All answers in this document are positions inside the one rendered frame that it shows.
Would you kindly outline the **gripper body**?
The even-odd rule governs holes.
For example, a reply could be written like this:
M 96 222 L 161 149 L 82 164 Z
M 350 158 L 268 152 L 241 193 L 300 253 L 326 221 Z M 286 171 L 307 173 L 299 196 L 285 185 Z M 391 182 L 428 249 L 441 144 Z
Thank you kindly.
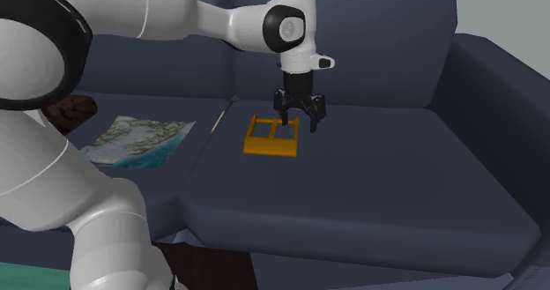
M 312 71 L 300 74 L 283 73 L 284 98 L 288 107 L 305 108 L 311 103 L 313 77 Z

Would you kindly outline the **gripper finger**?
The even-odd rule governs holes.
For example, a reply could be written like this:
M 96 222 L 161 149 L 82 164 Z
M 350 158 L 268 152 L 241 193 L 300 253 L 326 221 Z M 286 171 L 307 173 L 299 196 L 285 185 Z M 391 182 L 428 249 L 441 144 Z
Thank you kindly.
M 310 132 L 314 133 L 319 122 L 326 117 L 325 98 L 323 95 L 309 95 L 302 99 L 301 104 L 310 118 Z
M 274 92 L 273 108 L 279 113 L 281 124 L 286 126 L 288 124 L 287 110 L 289 107 L 286 101 L 286 91 L 284 89 L 278 89 Z

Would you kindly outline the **thin beige stick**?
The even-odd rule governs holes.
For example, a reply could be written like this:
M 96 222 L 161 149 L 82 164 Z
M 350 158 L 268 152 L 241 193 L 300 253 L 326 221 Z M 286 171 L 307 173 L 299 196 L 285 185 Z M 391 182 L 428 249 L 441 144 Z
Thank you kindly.
M 220 123 L 220 121 L 221 121 L 221 119 L 224 117 L 225 113 L 226 113 L 226 110 L 223 110 L 223 111 L 220 113 L 220 115 L 219 115 L 217 121 L 215 122 L 215 124 L 212 126 L 212 128 L 211 128 L 211 130 L 210 130 L 210 134 L 213 134 L 213 132 L 216 130 L 216 128 L 218 127 L 218 125 L 219 125 L 219 123 Z

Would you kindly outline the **dark blue sofa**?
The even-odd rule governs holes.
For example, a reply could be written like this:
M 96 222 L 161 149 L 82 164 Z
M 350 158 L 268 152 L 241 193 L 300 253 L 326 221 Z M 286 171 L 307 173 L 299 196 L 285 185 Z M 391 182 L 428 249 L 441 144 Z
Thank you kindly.
M 94 35 L 67 96 L 90 96 L 98 112 L 65 137 L 80 152 L 119 115 L 195 122 L 162 167 L 87 160 L 137 185 L 152 245 L 187 290 L 226 290 L 246 259 L 254 278 L 235 290 L 449 290 L 524 267 L 550 290 L 550 79 L 458 33 L 457 0 L 315 1 L 316 52 L 334 64 L 312 70 L 326 106 L 316 132 L 302 108 L 287 110 L 300 119 L 296 157 L 243 153 L 252 115 L 280 119 L 280 54 L 196 34 Z M 73 249 L 68 227 L 0 218 L 0 259 L 71 272 Z

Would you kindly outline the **flat print with map picture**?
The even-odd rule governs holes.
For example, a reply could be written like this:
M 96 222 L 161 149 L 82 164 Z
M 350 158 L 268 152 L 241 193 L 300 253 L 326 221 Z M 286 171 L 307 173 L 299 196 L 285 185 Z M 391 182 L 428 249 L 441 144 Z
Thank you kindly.
M 98 167 L 159 168 L 195 122 L 159 122 L 119 115 L 108 130 L 80 152 Z

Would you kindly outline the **dark brown round object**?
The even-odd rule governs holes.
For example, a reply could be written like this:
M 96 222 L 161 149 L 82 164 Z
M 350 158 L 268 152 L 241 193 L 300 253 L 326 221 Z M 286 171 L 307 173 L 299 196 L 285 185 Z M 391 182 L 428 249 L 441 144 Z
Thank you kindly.
M 90 96 L 71 94 L 54 105 L 43 107 L 41 112 L 66 136 L 93 117 L 98 107 Z

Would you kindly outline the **orange open frame rack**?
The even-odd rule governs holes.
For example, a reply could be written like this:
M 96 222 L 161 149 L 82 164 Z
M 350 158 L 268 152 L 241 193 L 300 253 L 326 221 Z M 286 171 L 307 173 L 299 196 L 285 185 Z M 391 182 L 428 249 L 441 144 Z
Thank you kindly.
M 269 135 L 267 137 L 256 137 L 253 135 L 254 130 L 258 124 L 267 124 L 271 126 Z M 246 136 L 244 138 L 243 153 L 255 155 L 296 157 L 300 119 L 296 117 L 288 123 L 294 128 L 294 136 L 292 138 L 276 137 L 277 128 L 281 124 L 281 119 L 265 119 L 258 118 L 257 115 L 252 115 Z

